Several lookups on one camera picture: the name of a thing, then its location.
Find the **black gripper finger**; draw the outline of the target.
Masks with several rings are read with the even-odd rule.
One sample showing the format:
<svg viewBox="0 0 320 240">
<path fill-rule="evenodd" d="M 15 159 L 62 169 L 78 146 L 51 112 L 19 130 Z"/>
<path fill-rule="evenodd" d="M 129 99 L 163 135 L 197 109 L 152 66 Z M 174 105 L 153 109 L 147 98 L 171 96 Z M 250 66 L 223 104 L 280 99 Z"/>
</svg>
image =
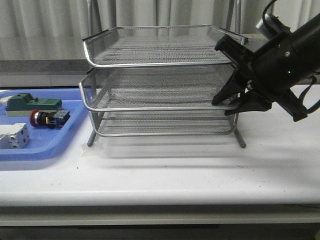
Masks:
<svg viewBox="0 0 320 240">
<path fill-rule="evenodd" d="M 237 105 L 237 108 L 226 110 L 226 116 L 244 113 L 244 112 L 266 112 L 272 108 L 272 103 L 255 91 L 247 91 L 242 93 L 240 97 L 234 98 L 231 101 L 232 105 Z"/>
<path fill-rule="evenodd" d="M 243 71 L 239 69 L 235 70 L 218 94 L 213 97 L 211 104 L 213 106 L 219 105 L 229 97 L 243 93 L 247 87 L 247 82 L 248 78 L 244 75 Z"/>
</svg>

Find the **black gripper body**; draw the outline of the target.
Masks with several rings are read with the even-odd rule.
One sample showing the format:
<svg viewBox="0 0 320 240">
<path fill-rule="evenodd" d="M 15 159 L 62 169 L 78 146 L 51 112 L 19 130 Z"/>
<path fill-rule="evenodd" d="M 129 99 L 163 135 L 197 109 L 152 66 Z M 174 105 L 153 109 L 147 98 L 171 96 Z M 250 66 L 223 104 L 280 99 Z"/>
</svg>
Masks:
<svg viewBox="0 0 320 240">
<path fill-rule="evenodd" d="M 281 32 L 254 53 L 252 86 L 265 96 L 281 96 L 316 73 L 316 32 Z"/>
</svg>

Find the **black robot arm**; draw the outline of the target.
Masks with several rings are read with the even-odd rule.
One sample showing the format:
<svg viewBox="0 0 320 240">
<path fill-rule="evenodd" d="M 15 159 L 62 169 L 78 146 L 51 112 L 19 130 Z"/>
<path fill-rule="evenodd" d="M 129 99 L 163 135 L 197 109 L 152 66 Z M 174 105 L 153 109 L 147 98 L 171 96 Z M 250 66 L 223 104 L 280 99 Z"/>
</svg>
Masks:
<svg viewBox="0 0 320 240">
<path fill-rule="evenodd" d="M 272 39 L 252 52 L 228 35 L 216 44 L 215 50 L 224 53 L 236 66 L 235 72 L 220 92 L 213 97 L 212 105 L 240 94 L 232 104 L 237 108 L 225 111 L 225 115 L 243 112 L 265 112 L 278 103 L 295 122 L 306 118 L 320 107 L 316 102 L 312 107 L 303 105 L 306 88 L 300 96 L 295 96 L 291 87 L 303 79 L 311 79 L 314 84 L 320 72 L 320 16 L 316 15 L 294 32 L 276 17 L 271 26 L 264 21 Z"/>
</svg>

